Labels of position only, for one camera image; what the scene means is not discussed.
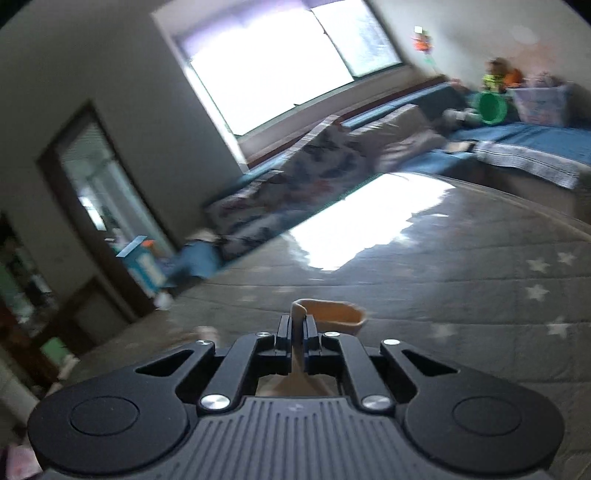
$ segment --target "circular pad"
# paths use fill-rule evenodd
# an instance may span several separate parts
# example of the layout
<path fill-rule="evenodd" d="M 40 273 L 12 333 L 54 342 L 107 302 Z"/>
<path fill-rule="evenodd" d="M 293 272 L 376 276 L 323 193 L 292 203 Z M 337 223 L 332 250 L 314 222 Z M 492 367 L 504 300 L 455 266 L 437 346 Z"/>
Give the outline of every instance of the circular pad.
<path fill-rule="evenodd" d="M 87 435 L 115 435 L 130 428 L 138 419 L 133 402 L 119 397 L 96 397 L 74 407 L 70 422 Z"/>
<path fill-rule="evenodd" d="M 102 476 L 154 463 L 189 431 L 175 388 L 174 381 L 125 369 L 50 395 L 28 425 L 41 466 Z"/>
<path fill-rule="evenodd" d="M 467 398 L 453 409 L 453 417 L 463 429 L 486 437 L 506 435 L 521 423 L 517 408 L 494 397 Z"/>

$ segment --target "green bucket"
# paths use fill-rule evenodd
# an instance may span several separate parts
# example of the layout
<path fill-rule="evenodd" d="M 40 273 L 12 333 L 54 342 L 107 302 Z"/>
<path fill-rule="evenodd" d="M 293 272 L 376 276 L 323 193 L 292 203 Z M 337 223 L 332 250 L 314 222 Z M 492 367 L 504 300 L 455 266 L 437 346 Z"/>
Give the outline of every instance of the green bucket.
<path fill-rule="evenodd" d="M 487 125 L 498 125 L 507 116 L 507 100 L 498 93 L 482 92 L 476 100 L 476 110 Z"/>

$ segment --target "floor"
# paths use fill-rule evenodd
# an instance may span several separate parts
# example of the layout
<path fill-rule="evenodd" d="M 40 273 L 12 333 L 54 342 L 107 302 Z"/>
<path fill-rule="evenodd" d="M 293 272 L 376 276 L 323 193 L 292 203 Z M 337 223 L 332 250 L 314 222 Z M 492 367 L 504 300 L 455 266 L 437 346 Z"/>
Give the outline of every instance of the floor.
<path fill-rule="evenodd" d="M 72 380 L 195 338 L 274 331 L 300 298 L 367 311 L 398 338 L 539 391 L 567 425 L 558 478 L 591 475 L 591 230 L 448 179 L 382 176 L 86 355 Z"/>

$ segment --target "silver screw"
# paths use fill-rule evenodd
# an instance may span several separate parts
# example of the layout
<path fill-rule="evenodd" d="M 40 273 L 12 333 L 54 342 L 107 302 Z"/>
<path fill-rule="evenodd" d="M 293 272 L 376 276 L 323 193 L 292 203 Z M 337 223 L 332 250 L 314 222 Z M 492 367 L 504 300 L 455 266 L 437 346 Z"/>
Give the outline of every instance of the silver screw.
<path fill-rule="evenodd" d="M 225 395 L 206 395 L 201 399 L 201 406 L 208 410 L 223 410 L 230 404 L 230 399 Z"/>
<path fill-rule="evenodd" d="M 392 400 L 383 395 L 368 395 L 361 404 L 368 410 L 387 410 L 392 406 Z"/>

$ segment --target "blue bedspread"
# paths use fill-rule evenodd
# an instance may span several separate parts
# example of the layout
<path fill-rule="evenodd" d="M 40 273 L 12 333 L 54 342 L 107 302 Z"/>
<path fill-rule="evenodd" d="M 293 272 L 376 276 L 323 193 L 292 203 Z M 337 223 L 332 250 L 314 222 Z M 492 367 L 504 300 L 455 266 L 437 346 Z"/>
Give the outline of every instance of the blue bedspread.
<path fill-rule="evenodd" d="M 517 145 L 591 166 L 591 131 L 582 128 L 539 127 L 520 122 L 498 127 L 460 130 L 451 140 L 481 140 Z"/>
<path fill-rule="evenodd" d="M 402 163 L 398 171 L 465 179 L 469 177 L 477 163 L 476 157 L 471 153 L 461 152 L 450 155 L 443 150 L 431 150 Z"/>

